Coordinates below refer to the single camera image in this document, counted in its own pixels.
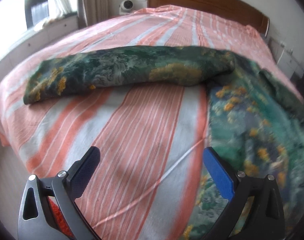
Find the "green patterned garment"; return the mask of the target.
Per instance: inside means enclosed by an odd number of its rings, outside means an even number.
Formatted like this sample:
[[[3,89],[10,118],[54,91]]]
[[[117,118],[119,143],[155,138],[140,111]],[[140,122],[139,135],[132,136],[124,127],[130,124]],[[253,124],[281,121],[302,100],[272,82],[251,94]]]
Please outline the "green patterned garment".
[[[211,146],[233,168],[249,176],[276,177],[291,234],[304,214],[304,104],[282,81],[255,61],[228,50],[205,47],[133,46],[91,51],[43,61],[29,79],[26,105],[81,96],[91,88],[148,83],[203,86],[209,98]],[[209,185],[192,210],[190,239],[209,232],[227,201],[202,165]]]

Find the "white bedside cabinet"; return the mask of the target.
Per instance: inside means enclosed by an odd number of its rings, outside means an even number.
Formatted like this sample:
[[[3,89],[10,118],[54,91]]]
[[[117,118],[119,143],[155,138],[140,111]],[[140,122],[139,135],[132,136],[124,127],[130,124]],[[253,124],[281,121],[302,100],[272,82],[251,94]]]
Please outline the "white bedside cabinet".
[[[302,66],[293,56],[292,50],[288,50],[284,43],[277,41],[273,37],[269,37],[268,47],[277,66],[287,78],[297,81],[303,77],[304,70]]]

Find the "white window ledge cabinet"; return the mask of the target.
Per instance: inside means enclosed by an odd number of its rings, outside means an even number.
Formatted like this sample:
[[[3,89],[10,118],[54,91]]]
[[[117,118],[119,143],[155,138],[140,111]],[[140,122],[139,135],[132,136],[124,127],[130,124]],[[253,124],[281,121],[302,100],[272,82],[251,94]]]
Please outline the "white window ledge cabinet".
[[[0,58],[0,82],[15,66],[30,55],[79,29],[77,14],[71,14],[43,27],[30,30],[9,52]]]

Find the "beige curtain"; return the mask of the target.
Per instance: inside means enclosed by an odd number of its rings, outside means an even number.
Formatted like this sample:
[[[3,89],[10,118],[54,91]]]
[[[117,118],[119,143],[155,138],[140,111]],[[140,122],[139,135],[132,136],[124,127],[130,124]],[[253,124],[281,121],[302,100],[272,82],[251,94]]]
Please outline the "beige curtain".
[[[109,17],[109,0],[77,0],[79,27],[85,28]]]

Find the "brown wooden headboard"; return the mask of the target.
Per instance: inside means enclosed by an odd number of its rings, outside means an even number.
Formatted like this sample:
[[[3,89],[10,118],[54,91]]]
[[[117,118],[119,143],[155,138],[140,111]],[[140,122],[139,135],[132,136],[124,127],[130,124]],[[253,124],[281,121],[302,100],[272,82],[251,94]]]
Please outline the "brown wooden headboard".
[[[215,14],[242,25],[250,25],[260,34],[268,35],[270,26],[268,16],[241,0],[147,0],[149,8],[164,5],[176,5]]]

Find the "pink striped bed sheet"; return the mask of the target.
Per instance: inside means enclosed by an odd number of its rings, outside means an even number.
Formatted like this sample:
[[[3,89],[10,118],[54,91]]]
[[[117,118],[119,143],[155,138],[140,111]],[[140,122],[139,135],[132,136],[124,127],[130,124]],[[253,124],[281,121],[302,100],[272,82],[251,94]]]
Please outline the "pink striped bed sheet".
[[[23,102],[42,61],[133,45],[228,49],[294,88],[255,28],[174,5],[145,8],[73,33],[9,72],[0,82],[0,140],[39,177],[68,169],[98,147],[100,165],[76,202],[103,239],[190,239],[192,210],[203,207],[198,189],[209,185],[201,173],[209,102],[203,86],[91,88],[81,96]]]

